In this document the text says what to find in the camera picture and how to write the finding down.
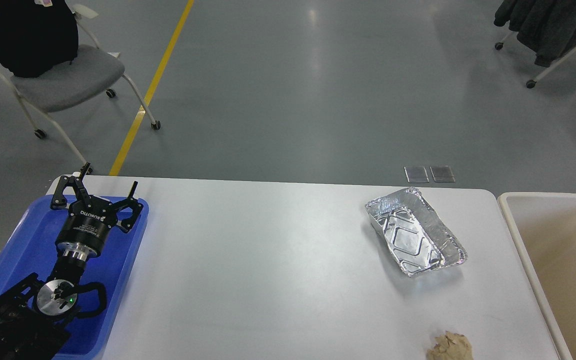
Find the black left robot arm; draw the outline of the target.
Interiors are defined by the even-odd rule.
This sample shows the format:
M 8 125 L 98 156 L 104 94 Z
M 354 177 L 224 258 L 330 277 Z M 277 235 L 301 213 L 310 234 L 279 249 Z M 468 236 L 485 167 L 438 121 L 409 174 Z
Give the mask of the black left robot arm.
M 136 181 L 90 194 L 89 168 L 60 176 L 0 253 L 0 360 L 93 360 L 108 341 L 149 208 Z

